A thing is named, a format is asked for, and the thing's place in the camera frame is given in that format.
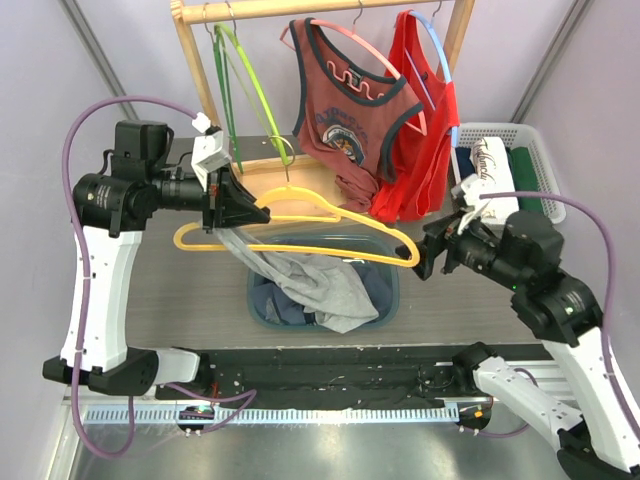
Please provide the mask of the yellow hanger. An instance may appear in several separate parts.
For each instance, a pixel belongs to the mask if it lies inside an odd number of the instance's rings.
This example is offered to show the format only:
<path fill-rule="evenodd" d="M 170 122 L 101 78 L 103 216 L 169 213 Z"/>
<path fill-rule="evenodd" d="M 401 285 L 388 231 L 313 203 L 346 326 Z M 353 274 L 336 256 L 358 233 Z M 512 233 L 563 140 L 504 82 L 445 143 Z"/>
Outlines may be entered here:
<path fill-rule="evenodd" d="M 411 240 L 409 236 L 406 235 L 405 233 L 401 232 L 398 229 L 389 228 L 385 226 L 383 223 L 380 223 L 375 219 L 372 219 L 366 215 L 355 213 L 355 212 L 346 210 L 344 208 L 340 208 L 336 205 L 333 205 L 326 198 L 316 193 L 315 191 L 310 190 L 308 188 L 303 188 L 301 186 L 296 186 L 295 182 L 292 184 L 290 180 L 289 170 L 292 167 L 294 169 L 298 168 L 297 164 L 300 164 L 300 162 L 302 162 L 302 167 L 304 167 L 303 168 L 304 175 L 300 177 L 300 179 L 304 180 L 303 182 L 304 185 L 307 185 L 307 184 L 311 185 L 311 183 L 309 183 L 311 181 L 311 174 L 310 173 L 307 174 L 308 173 L 307 164 L 311 162 L 311 164 L 313 165 L 316 165 L 316 164 L 319 165 L 319 163 L 316 160 L 311 159 L 310 157 L 309 159 L 307 159 L 306 155 L 303 155 L 303 157 L 305 158 L 302 161 L 297 161 L 296 154 L 295 154 L 292 165 L 289 167 L 284 167 L 284 166 L 282 167 L 284 168 L 284 172 L 286 176 L 286 185 L 279 186 L 276 188 L 271 188 L 269 190 L 266 190 L 265 186 L 259 187 L 259 189 L 262 189 L 260 190 L 260 193 L 262 194 L 257 198 L 257 201 L 255 202 L 255 204 L 258 207 L 268 207 L 271 204 L 281 203 L 281 202 L 286 202 L 287 204 L 294 202 L 295 204 L 294 206 L 304 203 L 304 204 L 310 204 L 315 206 L 315 210 L 314 210 L 315 213 L 317 213 L 316 211 L 322 210 L 327 212 L 329 215 L 274 215 L 273 213 L 270 213 L 271 220 L 268 223 L 268 225 L 275 225 L 276 227 L 290 227 L 290 226 L 311 227 L 313 224 L 318 224 L 318 225 L 338 224 L 343 220 L 349 220 L 352 223 L 361 224 L 373 230 L 382 232 L 383 234 L 387 234 L 387 235 L 390 235 L 391 237 L 394 237 L 395 239 L 400 241 L 402 245 L 406 245 L 409 248 L 412 256 L 408 260 L 404 260 L 401 258 L 364 253 L 360 251 L 352 251 L 352 250 L 345 250 L 345 249 L 331 249 L 328 247 L 325 248 L 325 247 L 315 247 L 315 246 L 298 246 L 298 245 L 284 245 L 284 244 L 250 243 L 249 248 L 251 250 L 258 251 L 258 252 L 281 251 L 281 252 L 292 252 L 292 253 L 309 253 L 309 254 L 340 256 L 340 257 L 355 258 L 355 259 L 361 258 L 366 261 L 394 265 L 394 266 L 403 267 L 403 268 L 412 268 L 418 262 L 418 260 L 414 258 L 414 255 L 418 253 L 416 243 L 413 240 Z M 269 171 L 275 171 L 280 167 L 276 167 L 274 162 L 271 162 L 271 160 L 253 161 L 253 164 L 256 164 L 257 166 L 254 165 L 249 167 L 243 167 L 245 173 L 241 174 L 241 176 L 242 175 L 246 176 L 248 172 L 249 178 L 253 178 L 251 177 L 251 175 L 253 175 L 254 170 L 256 169 L 261 170 L 267 167 L 270 169 Z M 188 252 L 217 252 L 217 251 L 227 250 L 227 248 L 221 244 L 187 244 L 185 243 L 183 241 L 184 235 L 192 231 L 195 231 L 197 229 L 202 229 L 202 225 L 199 226 L 198 223 L 188 223 L 178 228 L 173 236 L 174 245 L 178 249 L 183 251 L 188 251 Z"/>

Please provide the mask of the navy blue tank top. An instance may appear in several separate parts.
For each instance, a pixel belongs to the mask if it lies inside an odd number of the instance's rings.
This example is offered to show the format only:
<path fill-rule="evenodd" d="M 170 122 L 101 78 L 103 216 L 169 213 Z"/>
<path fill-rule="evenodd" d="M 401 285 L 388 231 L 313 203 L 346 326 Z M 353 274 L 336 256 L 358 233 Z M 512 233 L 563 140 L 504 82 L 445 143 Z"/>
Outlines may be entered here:
<path fill-rule="evenodd" d="M 365 261 L 352 261 L 378 316 L 360 329 L 389 323 L 399 308 L 399 276 L 394 267 Z M 271 280 L 249 272 L 247 304 L 252 318 L 259 324 L 279 330 L 322 330 L 312 313 L 287 297 Z"/>

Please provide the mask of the grey tank top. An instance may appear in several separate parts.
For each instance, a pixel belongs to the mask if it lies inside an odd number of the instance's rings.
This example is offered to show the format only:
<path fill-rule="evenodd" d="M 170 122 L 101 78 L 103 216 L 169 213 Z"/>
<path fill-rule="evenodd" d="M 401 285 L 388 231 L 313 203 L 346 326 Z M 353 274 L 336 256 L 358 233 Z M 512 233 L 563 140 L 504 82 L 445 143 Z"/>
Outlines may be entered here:
<path fill-rule="evenodd" d="M 316 323 L 349 332 L 378 317 L 354 268 L 343 260 L 317 254 L 258 252 L 261 243 L 240 229 L 217 229 L 217 238 L 254 273 L 272 281 Z"/>

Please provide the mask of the maroon tank top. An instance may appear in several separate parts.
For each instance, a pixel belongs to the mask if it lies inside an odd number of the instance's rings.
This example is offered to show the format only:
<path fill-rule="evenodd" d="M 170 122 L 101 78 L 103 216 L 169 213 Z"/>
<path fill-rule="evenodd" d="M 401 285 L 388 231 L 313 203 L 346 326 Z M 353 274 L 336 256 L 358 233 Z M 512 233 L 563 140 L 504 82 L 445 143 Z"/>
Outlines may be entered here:
<path fill-rule="evenodd" d="M 361 68 L 312 18 L 290 21 L 289 31 L 301 88 L 293 135 L 304 153 L 335 173 L 343 207 L 366 212 L 379 183 L 396 181 L 396 137 L 423 105 L 404 76 Z"/>

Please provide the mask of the dark green hanger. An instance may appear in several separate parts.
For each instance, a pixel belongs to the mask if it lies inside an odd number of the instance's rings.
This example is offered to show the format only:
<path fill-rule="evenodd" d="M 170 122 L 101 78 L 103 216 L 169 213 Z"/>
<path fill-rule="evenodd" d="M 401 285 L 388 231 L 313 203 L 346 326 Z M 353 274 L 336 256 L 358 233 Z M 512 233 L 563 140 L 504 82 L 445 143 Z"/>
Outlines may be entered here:
<path fill-rule="evenodd" d="M 231 82 L 229 78 L 229 55 L 226 51 L 223 31 L 219 26 L 215 26 L 213 30 L 213 49 L 232 157 L 239 171 L 243 173 L 244 169 L 237 145 L 236 125 L 233 112 Z"/>

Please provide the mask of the lime green hanger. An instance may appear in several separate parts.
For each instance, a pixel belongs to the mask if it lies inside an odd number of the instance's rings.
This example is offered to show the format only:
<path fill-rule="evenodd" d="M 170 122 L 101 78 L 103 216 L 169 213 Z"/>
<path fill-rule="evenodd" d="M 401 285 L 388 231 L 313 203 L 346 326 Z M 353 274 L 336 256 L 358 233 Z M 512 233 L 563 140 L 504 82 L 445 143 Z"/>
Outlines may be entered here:
<path fill-rule="evenodd" d="M 219 26 L 224 34 L 226 51 L 229 55 L 229 78 L 234 75 L 237 85 L 243 91 L 245 99 L 253 109 L 256 118 L 267 135 L 268 141 L 280 157 L 280 161 L 284 167 L 289 167 L 294 161 L 295 154 L 293 147 L 281 135 L 279 126 L 272 112 L 271 106 L 265 95 L 262 84 L 250 62 L 244 48 L 240 44 L 235 33 L 222 23 L 215 23 Z M 213 49 L 213 30 L 209 32 Z"/>

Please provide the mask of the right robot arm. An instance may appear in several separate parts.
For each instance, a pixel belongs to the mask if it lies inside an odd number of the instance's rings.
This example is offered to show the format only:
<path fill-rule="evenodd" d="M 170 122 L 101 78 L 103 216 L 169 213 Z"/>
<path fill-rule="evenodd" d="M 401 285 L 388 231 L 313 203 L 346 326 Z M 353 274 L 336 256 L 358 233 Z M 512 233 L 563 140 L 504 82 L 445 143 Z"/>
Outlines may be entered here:
<path fill-rule="evenodd" d="M 428 279 L 437 256 L 443 273 L 465 266 L 512 292 L 511 308 L 551 355 L 575 407 L 555 399 L 481 342 L 453 358 L 457 391 L 498 398 L 541 435 L 571 479 L 636 479 L 639 440 L 621 411 L 601 344 L 603 312 L 591 289 L 560 267 L 563 236 L 537 212 L 511 214 L 501 235 L 461 213 L 424 226 L 414 270 Z"/>

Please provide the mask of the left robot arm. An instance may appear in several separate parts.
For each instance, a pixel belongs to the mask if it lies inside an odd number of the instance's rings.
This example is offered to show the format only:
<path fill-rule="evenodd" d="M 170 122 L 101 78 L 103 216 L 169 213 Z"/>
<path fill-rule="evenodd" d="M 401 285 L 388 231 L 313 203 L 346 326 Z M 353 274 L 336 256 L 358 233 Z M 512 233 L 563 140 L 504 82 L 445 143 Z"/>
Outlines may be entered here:
<path fill-rule="evenodd" d="M 196 164 L 185 172 L 167 159 L 173 130 L 155 121 L 120 121 L 103 167 L 80 178 L 71 200 L 82 228 L 72 317 L 61 353 L 43 364 L 47 380 L 78 383 L 111 396 L 140 396 L 178 383 L 190 398 L 213 385 L 209 357 L 187 348 L 157 350 L 126 343 L 126 310 L 135 256 L 158 210 L 191 211 L 210 232 L 270 220 L 268 208 L 236 179 L 219 128 L 194 144 Z"/>

